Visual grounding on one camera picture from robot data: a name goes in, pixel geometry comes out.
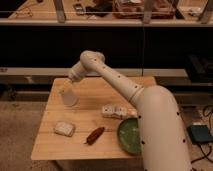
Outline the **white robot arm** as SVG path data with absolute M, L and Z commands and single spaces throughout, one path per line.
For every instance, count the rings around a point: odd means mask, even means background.
M 83 51 L 68 71 L 71 82 L 96 72 L 125 98 L 138 114 L 144 171 L 192 171 L 179 107 L 166 88 L 144 87 L 105 64 L 100 52 Z

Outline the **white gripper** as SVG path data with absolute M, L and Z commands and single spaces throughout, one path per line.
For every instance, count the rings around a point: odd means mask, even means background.
M 67 90 L 72 85 L 72 82 L 81 81 L 87 75 L 87 73 L 88 71 L 85 69 L 83 64 L 81 62 L 77 62 L 68 71 L 68 78 L 70 80 L 65 80 L 63 82 L 59 89 L 59 92 L 63 93 L 65 90 Z

